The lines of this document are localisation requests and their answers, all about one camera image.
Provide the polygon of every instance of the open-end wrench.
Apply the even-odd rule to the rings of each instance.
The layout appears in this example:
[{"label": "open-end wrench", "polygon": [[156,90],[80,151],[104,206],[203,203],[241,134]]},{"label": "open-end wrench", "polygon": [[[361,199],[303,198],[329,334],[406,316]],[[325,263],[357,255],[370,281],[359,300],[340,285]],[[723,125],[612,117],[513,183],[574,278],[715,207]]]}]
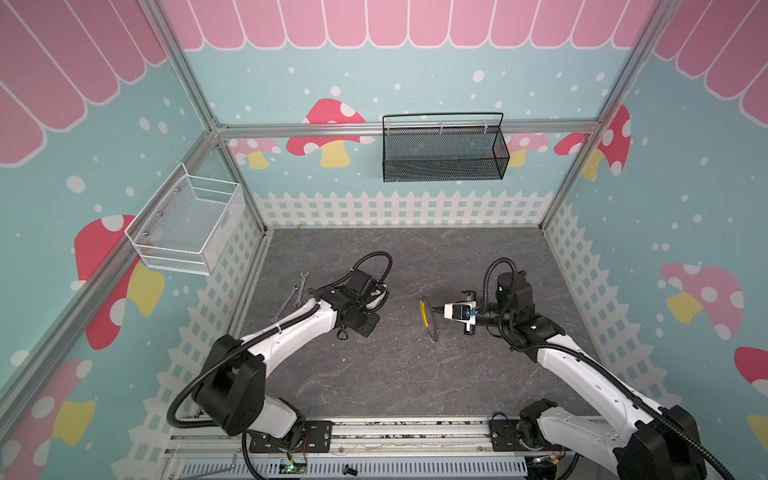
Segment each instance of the open-end wrench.
[{"label": "open-end wrench", "polygon": [[301,306],[301,296],[304,294],[304,285],[306,284],[306,278],[310,275],[309,272],[302,272],[301,273],[301,286],[299,287],[299,297],[296,299],[295,302],[293,302],[294,308],[299,308]]},{"label": "open-end wrench", "polygon": [[288,298],[286,298],[286,301],[283,302],[283,305],[280,306],[280,310],[277,310],[277,313],[275,313],[275,316],[270,318],[270,325],[272,325],[273,323],[277,323],[277,320],[280,318],[280,315],[283,313],[283,310],[286,309],[286,306],[288,306],[288,302],[290,302],[290,299],[293,298],[293,294],[296,293],[298,289],[299,289],[299,284],[294,283],[293,290],[290,291],[290,295],[288,296]]}]

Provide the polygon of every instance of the black mesh basket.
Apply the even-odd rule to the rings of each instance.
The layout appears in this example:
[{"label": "black mesh basket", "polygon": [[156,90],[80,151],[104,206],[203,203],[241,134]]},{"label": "black mesh basket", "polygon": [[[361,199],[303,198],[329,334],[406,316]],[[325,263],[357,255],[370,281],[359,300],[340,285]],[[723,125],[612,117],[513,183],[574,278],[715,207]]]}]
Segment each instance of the black mesh basket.
[{"label": "black mesh basket", "polygon": [[[425,116],[440,122],[414,121]],[[384,181],[501,180],[509,163],[503,118],[494,112],[384,115]]]}]

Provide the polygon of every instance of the gray floor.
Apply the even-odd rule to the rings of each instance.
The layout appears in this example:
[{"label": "gray floor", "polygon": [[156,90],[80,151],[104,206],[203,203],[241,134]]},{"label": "gray floor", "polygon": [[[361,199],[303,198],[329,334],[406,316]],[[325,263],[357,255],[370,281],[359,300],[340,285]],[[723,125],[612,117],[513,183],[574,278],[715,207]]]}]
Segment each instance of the gray floor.
[{"label": "gray floor", "polygon": [[[445,320],[433,343],[421,319],[422,296],[432,305],[460,301],[462,290],[482,290],[490,262],[511,257],[528,273],[537,311],[596,356],[537,228],[276,230],[242,334],[267,325],[302,270],[310,272],[308,287],[320,286],[376,250],[389,252],[394,266],[386,280],[391,295],[370,337],[350,330],[347,341],[335,333],[314,339],[270,375],[267,394],[312,417],[517,415],[542,397],[577,415],[595,414],[554,374],[510,352],[485,328],[466,336],[460,323]],[[384,259],[371,259],[362,270],[378,276],[384,265]],[[491,288],[505,268],[497,268]]]}]

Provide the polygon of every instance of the metal mesh basket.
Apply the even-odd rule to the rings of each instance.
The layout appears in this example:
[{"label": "metal mesh basket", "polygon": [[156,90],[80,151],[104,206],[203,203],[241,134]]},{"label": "metal mesh basket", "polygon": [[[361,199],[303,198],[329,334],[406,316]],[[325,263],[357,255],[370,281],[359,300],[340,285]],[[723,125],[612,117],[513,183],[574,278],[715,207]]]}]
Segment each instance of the metal mesh basket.
[{"label": "metal mesh basket", "polygon": [[155,194],[125,234],[150,268],[209,275],[243,215],[243,188],[189,175],[184,164],[179,164],[171,180],[170,187]]},{"label": "metal mesh basket", "polygon": [[[417,115],[441,121],[412,121]],[[470,119],[477,116],[485,119]],[[385,115],[384,181],[501,180],[509,163],[503,117],[497,113]]]}]

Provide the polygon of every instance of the mounting plate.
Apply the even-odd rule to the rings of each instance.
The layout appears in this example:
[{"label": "mounting plate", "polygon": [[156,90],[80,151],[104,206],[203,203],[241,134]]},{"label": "mounting plate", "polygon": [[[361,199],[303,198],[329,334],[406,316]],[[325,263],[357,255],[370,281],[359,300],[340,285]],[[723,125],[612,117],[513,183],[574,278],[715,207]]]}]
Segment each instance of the mounting plate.
[{"label": "mounting plate", "polygon": [[[308,421],[304,424],[306,428],[306,452],[307,453],[328,453],[331,445],[331,435],[333,434],[333,422]],[[303,447],[296,452],[303,452]],[[283,453],[273,442],[270,435],[252,435],[250,437],[250,446],[248,452],[251,453]]]}]

